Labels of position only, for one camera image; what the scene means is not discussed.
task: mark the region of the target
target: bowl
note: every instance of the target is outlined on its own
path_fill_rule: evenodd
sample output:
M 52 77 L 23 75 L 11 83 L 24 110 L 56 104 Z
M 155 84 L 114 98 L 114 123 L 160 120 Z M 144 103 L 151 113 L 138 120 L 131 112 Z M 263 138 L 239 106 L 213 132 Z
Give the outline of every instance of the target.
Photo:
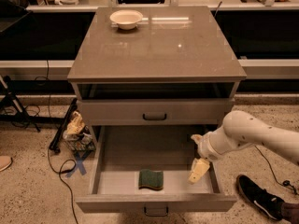
M 142 20 L 142 13 L 135 10 L 119 10 L 111 14 L 110 20 L 118 24 L 123 30 L 130 30 Z

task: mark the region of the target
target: drawer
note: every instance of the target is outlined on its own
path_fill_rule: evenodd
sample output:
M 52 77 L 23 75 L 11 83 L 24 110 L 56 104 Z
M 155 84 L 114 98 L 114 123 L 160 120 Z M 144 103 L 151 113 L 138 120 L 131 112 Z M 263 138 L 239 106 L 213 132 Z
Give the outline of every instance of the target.
M 234 99 L 78 101 L 87 125 L 218 124 Z
M 203 126 L 190 125 L 101 127 L 89 195 L 77 197 L 77 205 L 86 213 L 143 212 L 148 216 L 229 210 L 236 197 L 222 193 L 213 166 L 196 184 L 188 182 L 196 153 L 190 136 L 205 132 Z M 139 189 L 142 169 L 163 171 L 164 188 Z

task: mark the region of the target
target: dark green object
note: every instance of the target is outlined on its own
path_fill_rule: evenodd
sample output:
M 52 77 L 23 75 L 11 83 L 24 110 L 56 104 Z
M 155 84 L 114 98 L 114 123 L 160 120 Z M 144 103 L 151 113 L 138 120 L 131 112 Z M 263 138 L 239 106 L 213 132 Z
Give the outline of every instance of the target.
M 154 172 L 149 169 L 143 169 L 139 173 L 139 189 L 163 189 L 163 172 Z

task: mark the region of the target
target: concrete floor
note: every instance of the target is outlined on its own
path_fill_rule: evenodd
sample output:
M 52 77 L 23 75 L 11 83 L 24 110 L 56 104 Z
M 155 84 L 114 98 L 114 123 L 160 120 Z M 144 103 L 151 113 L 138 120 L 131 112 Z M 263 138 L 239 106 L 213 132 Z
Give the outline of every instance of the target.
M 25 105 L 40 105 L 41 115 L 47 116 L 48 110 L 42 99 L 23 100 Z M 54 117 L 63 117 L 69 101 L 52 98 L 50 113 Z M 299 96 L 237 96 L 235 110 L 244 110 L 264 122 L 299 132 Z M 35 113 L 37 108 L 28 109 Z M 40 125 L 41 132 L 35 128 L 17 128 L 8 122 L 0 122 L 0 154 L 13 158 L 13 164 L 0 173 L 0 223 L 75 223 L 71 209 L 71 196 L 66 185 L 61 182 L 49 166 L 48 147 L 56 134 L 53 125 Z M 74 158 L 65 143 L 60 144 L 61 153 L 50 152 L 50 162 L 59 170 L 67 159 Z M 299 187 L 299 168 L 280 158 L 270 150 L 261 148 L 271 162 L 280 182 L 288 179 Z M 93 154 L 83 163 L 86 174 L 76 170 L 71 176 L 62 175 L 71 187 L 74 197 L 87 194 L 92 169 Z M 235 179 L 239 174 L 249 176 L 261 187 L 274 193 L 286 202 L 298 203 L 294 196 L 275 182 L 265 159 L 255 147 L 229 153 L 217 163 L 223 191 L 235 195 L 237 202 L 226 213 L 171 213 L 168 217 L 146 217 L 144 214 L 84 214 L 74 203 L 75 213 L 80 224 L 93 223 L 288 223 L 272 221 L 238 195 Z

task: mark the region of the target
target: cabinet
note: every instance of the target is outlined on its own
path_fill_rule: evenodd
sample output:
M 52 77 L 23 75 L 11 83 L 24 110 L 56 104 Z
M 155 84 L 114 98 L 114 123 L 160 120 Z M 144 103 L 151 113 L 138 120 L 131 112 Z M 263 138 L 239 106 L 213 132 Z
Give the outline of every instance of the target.
M 97 144 L 84 212 L 227 211 L 217 168 L 195 185 L 190 136 L 219 125 L 246 74 L 208 7 L 130 7 L 143 14 L 123 31 L 98 8 L 68 80 Z M 164 171 L 164 189 L 138 189 L 143 168 Z

